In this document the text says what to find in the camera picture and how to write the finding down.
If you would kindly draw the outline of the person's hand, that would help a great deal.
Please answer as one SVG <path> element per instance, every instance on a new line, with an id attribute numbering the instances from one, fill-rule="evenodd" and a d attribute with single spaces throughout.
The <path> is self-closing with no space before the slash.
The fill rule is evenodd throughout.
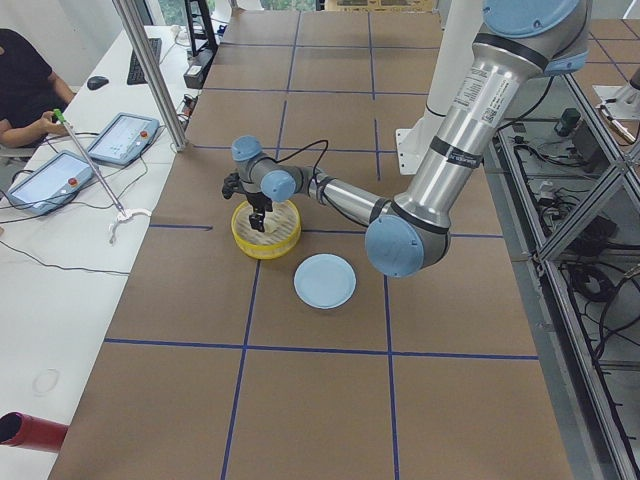
<path id="1" fill-rule="evenodd" d="M 45 111 L 39 119 L 39 127 L 43 134 L 65 136 L 66 128 L 57 122 L 57 117 L 53 111 Z"/>

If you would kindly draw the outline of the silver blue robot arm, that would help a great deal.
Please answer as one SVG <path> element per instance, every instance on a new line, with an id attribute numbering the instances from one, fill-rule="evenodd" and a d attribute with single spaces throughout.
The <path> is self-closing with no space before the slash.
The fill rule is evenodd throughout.
<path id="1" fill-rule="evenodd" d="M 363 225 L 371 264 L 406 277 L 439 262 L 450 244 L 450 211 L 519 88 L 583 67 L 592 5 L 588 1 L 455 1 L 445 21 L 436 77 L 445 81 L 445 114 L 426 110 L 396 133 L 407 189 L 387 199 L 338 180 L 317 166 L 267 156 L 252 136 L 231 147 L 234 171 L 225 198 L 244 195 L 250 224 L 262 230 L 276 202 L 304 194 Z"/>

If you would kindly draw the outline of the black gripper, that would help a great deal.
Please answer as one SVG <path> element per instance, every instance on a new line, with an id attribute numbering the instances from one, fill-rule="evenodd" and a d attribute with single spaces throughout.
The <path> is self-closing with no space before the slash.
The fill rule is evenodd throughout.
<path id="1" fill-rule="evenodd" d="M 272 200 L 253 184 L 246 184 L 243 188 L 247 201 L 254 211 L 249 215 L 250 226 L 253 230 L 264 233 L 265 214 L 273 211 Z"/>

